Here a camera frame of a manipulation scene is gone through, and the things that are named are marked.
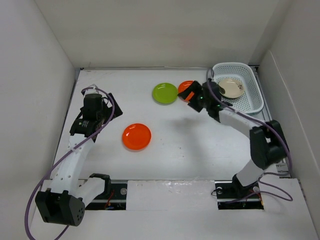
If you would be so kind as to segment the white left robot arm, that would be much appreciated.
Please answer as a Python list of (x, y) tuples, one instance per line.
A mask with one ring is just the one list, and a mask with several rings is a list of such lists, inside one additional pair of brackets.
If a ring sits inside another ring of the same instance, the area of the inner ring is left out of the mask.
[(83, 106), (70, 128), (66, 157), (58, 165), (49, 187), (39, 191), (35, 203), (45, 223), (78, 226), (85, 208), (96, 198), (112, 193), (111, 178), (93, 173), (79, 185), (80, 173), (98, 134), (113, 119), (123, 114), (111, 93), (83, 93)]

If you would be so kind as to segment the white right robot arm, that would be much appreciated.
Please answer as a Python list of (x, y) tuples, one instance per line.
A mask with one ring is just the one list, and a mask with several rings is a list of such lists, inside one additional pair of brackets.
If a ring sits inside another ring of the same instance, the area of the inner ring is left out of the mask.
[(207, 114), (217, 122), (230, 126), (246, 135), (250, 143), (250, 159), (231, 182), (232, 201), (240, 202), (253, 196), (255, 183), (268, 175), (269, 166), (288, 160), (288, 169), (292, 169), (292, 157), (281, 124), (276, 120), (262, 121), (233, 108), (230, 102), (223, 101), (217, 83), (207, 80), (200, 84), (193, 81), (178, 97), (188, 100), (188, 106)]

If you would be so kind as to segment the orange plate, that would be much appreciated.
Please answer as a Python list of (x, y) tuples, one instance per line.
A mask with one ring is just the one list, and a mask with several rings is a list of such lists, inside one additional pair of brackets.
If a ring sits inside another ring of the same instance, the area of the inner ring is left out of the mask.
[(122, 133), (122, 143), (132, 151), (140, 151), (146, 148), (151, 139), (151, 130), (142, 123), (130, 124)]
[[(180, 94), (181, 92), (185, 91), (194, 81), (193, 80), (186, 80), (183, 81), (179, 86), (178, 86), (178, 93)], [(194, 92), (192, 91), (186, 99), (181, 98), (185, 102), (189, 102), (190, 99), (194, 96)]]

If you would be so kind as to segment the cream plate with leaf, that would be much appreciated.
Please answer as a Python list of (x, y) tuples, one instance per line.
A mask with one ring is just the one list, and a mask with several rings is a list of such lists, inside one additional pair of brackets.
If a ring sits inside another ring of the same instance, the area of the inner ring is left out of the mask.
[(228, 99), (237, 99), (245, 93), (244, 85), (234, 78), (224, 78), (218, 82), (220, 94)]

